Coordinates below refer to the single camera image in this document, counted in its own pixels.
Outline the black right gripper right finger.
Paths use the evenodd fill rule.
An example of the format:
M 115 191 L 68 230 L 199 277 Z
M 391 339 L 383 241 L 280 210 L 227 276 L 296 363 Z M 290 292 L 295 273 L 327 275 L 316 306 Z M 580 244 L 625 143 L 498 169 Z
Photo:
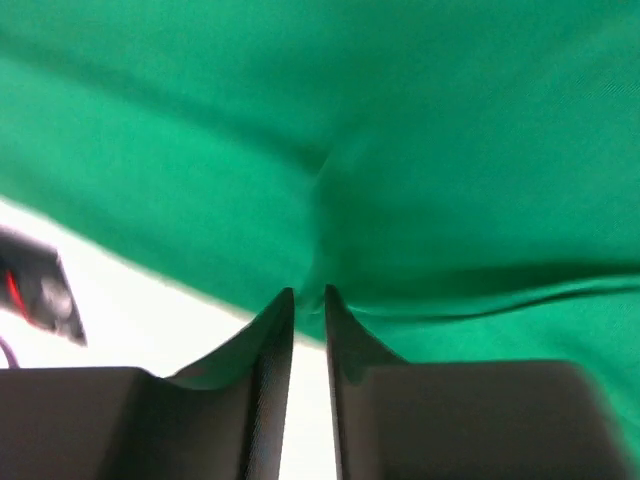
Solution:
M 341 479 L 630 479 L 617 428 L 557 360 L 411 363 L 334 286 L 325 325 Z

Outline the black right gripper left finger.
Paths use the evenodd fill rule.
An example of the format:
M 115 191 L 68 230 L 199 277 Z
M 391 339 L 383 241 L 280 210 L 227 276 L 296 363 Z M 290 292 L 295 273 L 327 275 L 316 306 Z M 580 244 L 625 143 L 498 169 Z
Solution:
M 294 295 L 168 378 L 133 367 L 6 369 L 5 479 L 275 479 Z

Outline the green t shirt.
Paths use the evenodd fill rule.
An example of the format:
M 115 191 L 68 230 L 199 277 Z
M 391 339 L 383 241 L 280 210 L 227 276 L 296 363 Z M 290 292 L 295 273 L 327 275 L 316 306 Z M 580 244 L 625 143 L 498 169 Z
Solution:
M 566 358 L 639 447 L 635 1 L 5 1 L 1 192 L 414 361 Z

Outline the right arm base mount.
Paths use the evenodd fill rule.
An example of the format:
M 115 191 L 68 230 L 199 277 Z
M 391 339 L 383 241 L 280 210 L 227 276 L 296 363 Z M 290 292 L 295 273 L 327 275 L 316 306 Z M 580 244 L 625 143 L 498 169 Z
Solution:
M 1 367 L 90 363 L 80 312 L 52 246 L 1 228 Z

